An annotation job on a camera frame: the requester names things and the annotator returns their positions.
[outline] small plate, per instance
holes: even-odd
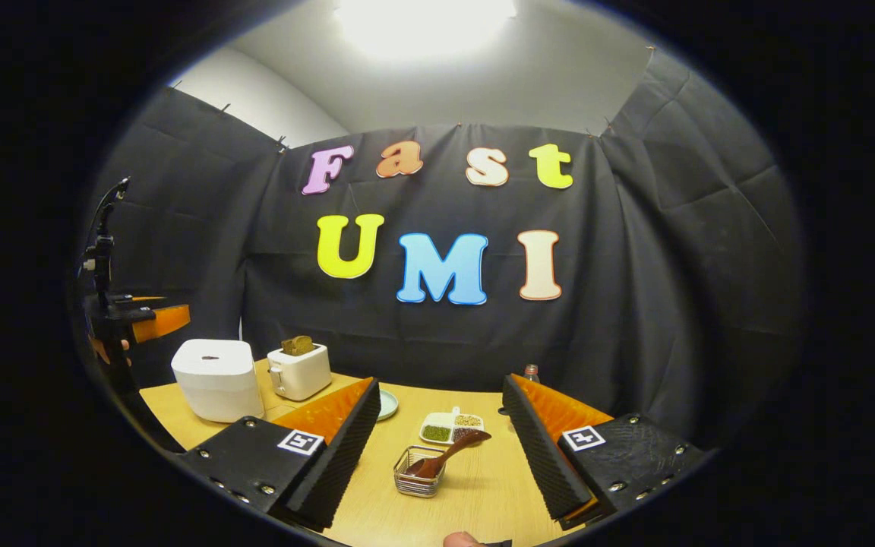
[[[377,421],[388,419],[396,412],[396,397],[389,391],[380,390],[380,415]]]

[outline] bottle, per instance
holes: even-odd
[[[539,381],[539,367],[538,367],[538,365],[525,365],[525,373],[522,374],[522,378],[525,378],[525,380],[528,380],[528,381],[534,381],[536,384],[542,383],[541,381]],[[501,407],[499,409],[499,413],[502,416],[508,416],[508,411],[506,409],[504,409],[504,407]]]
[[[525,365],[525,374],[522,375],[525,380],[534,381],[536,384],[541,384],[539,381],[539,367],[537,365]]]

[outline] white dish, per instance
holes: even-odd
[[[478,425],[456,425],[455,421],[458,416],[471,416],[471,418],[477,419],[479,422]],[[424,428],[428,425],[435,425],[437,427],[447,427],[448,434],[446,441],[436,441],[434,439],[428,439],[424,436]],[[431,444],[454,444],[454,432],[457,432],[458,429],[478,429],[480,432],[485,430],[485,420],[482,419],[481,416],[473,415],[473,413],[461,413],[461,408],[454,407],[451,409],[451,412],[432,412],[427,415],[427,418],[424,418],[424,422],[421,423],[421,430],[417,434],[421,439],[425,442]]]
[[[396,412],[396,397],[389,391],[380,390],[380,415],[377,416],[377,421],[388,419]]]

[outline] ceiling light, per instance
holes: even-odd
[[[511,0],[340,0],[346,37],[381,58],[475,51],[515,17]]]

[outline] white ceiling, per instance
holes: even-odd
[[[484,122],[601,134],[604,117],[612,120],[634,90],[652,44],[609,13],[565,0],[514,0],[517,16],[479,52],[395,62],[355,48],[333,14],[336,3],[303,2],[232,46],[350,132]]]

